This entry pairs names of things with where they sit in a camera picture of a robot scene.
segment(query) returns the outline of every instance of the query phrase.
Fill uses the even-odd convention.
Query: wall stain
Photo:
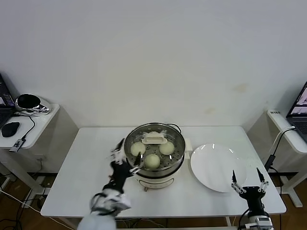
[[[208,108],[208,109],[205,109],[204,112],[205,112],[205,114],[210,115],[210,114],[214,114],[215,111],[216,111],[216,108],[210,107],[210,108]]]
[[[245,93],[247,89],[248,89],[248,84],[242,83],[242,84],[236,85],[232,90],[238,93]]]

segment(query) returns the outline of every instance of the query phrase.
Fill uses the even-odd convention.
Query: laptop
[[[286,118],[291,125],[296,127],[298,134],[307,142],[307,82]]]
[[[15,112],[15,103],[0,74],[0,128],[5,125]]]

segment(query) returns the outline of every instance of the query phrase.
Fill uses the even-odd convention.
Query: laptop screen
[[[15,107],[15,103],[0,74],[0,108]]]
[[[287,116],[307,116],[307,82]]]

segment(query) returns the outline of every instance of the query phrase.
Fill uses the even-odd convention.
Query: white plate
[[[197,179],[206,187],[218,192],[231,192],[232,171],[237,182],[246,180],[244,161],[230,148],[218,144],[199,146],[191,155],[191,168]]]

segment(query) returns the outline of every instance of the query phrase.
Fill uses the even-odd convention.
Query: computer mouse
[[[4,138],[9,138],[13,136],[17,132],[19,125],[19,122],[10,122],[5,124],[1,129],[2,136]]]

